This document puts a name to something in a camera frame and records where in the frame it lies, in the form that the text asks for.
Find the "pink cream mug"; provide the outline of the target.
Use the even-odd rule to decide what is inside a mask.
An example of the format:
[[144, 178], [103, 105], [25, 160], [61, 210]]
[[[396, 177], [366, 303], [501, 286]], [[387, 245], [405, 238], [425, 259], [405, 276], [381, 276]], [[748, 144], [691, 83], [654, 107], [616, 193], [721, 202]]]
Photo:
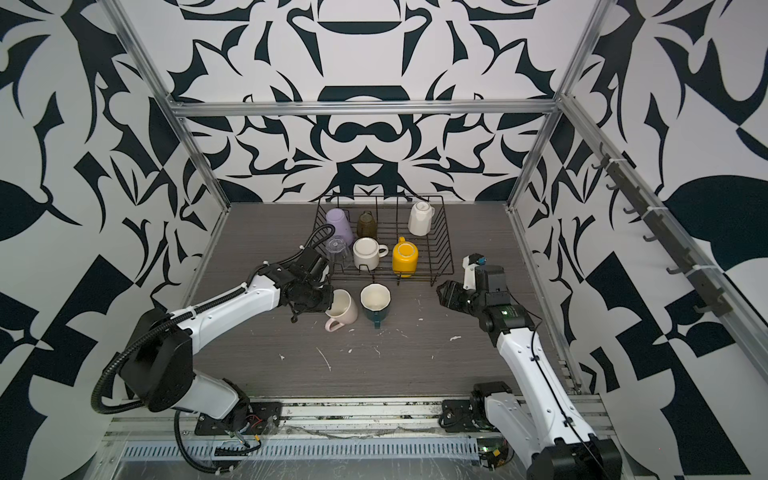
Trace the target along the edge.
[[324, 328], [327, 332], [332, 333], [355, 323], [358, 320], [359, 312], [352, 295], [347, 290], [336, 289], [333, 292], [332, 304], [326, 310], [326, 315], [328, 319]]

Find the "yellow mug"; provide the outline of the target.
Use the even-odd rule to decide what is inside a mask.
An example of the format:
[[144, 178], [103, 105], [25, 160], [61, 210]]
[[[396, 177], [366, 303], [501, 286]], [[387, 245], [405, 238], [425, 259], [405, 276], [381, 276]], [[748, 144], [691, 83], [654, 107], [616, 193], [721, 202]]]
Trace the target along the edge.
[[400, 278], [410, 278], [417, 270], [418, 260], [418, 247], [404, 237], [399, 237], [393, 248], [393, 272]]

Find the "dark green mug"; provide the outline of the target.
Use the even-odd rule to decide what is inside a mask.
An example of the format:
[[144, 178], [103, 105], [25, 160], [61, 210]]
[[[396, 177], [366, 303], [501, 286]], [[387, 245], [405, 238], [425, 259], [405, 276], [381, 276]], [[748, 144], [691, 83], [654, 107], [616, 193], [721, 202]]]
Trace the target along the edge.
[[366, 318], [380, 329], [391, 305], [391, 292], [385, 285], [372, 283], [362, 289], [360, 303]]

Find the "white mug red inside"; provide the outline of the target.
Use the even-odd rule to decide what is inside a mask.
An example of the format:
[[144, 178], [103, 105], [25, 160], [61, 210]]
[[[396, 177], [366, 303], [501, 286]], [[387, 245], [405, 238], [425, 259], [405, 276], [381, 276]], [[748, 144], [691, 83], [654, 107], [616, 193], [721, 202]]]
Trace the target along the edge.
[[377, 240], [370, 237], [359, 238], [353, 245], [354, 265], [358, 271], [373, 272], [388, 253], [388, 247]]

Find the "white faceted mug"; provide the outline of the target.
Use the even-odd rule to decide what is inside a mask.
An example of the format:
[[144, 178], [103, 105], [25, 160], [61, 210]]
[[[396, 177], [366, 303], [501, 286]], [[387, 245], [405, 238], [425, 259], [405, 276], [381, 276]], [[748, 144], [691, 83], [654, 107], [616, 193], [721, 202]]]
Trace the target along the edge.
[[424, 237], [429, 234], [435, 208], [426, 201], [416, 202], [410, 212], [408, 230], [413, 236]]

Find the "lilac plastic cup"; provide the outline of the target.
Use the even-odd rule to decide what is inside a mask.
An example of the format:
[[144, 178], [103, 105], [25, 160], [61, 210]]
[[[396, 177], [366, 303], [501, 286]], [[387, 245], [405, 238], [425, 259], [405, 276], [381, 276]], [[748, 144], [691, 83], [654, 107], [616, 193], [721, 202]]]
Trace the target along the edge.
[[326, 222], [335, 227], [335, 236], [342, 238], [346, 245], [351, 247], [355, 238], [347, 212], [341, 208], [333, 208], [326, 212], [325, 217]]

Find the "olive textured glass cup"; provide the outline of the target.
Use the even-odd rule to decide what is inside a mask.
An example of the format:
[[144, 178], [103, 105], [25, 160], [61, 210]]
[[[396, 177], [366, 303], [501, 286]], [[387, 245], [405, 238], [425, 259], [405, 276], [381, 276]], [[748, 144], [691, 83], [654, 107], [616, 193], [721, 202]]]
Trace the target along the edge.
[[358, 238], [378, 238], [378, 223], [372, 211], [366, 210], [359, 215], [356, 232]]

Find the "clear glass cup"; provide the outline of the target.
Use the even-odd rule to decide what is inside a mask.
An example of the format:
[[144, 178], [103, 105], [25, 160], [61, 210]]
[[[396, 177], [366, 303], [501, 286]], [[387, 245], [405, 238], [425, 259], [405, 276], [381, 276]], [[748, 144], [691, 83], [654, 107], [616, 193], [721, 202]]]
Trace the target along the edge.
[[344, 271], [349, 266], [351, 253], [343, 237], [334, 235], [326, 242], [326, 249], [329, 262], [335, 270]]

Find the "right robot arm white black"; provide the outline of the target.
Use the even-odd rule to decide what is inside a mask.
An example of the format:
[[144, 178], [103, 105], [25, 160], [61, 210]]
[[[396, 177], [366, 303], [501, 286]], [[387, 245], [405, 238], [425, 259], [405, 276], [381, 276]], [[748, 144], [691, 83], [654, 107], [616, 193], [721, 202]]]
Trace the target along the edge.
[[620, 479], [616, 444], [600, 439], [582, 417], [550, 365], [531, 314], [513, 299], [504, 269], [486, 258], [465, 258], [464, 280], [437, 288], [439, 302], [478, 319], [516, 379], [527, 412], [504, 389], [478, 389], [480, 411], [526, 469], [528, 479]]

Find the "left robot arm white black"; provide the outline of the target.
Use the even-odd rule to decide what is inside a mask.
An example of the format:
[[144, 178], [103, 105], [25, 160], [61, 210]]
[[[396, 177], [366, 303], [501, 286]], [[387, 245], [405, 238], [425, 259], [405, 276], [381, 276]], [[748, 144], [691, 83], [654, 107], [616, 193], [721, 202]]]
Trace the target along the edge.
[[204, 474], [221, 475], [226, 469], [200, 463], [185, 448], [180, 428], [184, 413], [212, 421], [240, 443], [244, 454], [259, 450], [260, 441], [245, 437], [254, 414], [249, 396], [230, 380], [196, 370], [194, 358], [220, 336], [277, 308], [288, 308], [291, 322], [327, 311], [333, 287], [329, 260], [320, 247], [335, 231], [328, 223], [316, 227], [296, 253], [263, 263], [244, 282], [202, 303], [145, 312], [128, 345], [102, 370], [90, 396], [91, 409], [101, 415], [139, 408], [173, 411], [177, 448], [191, 468]]

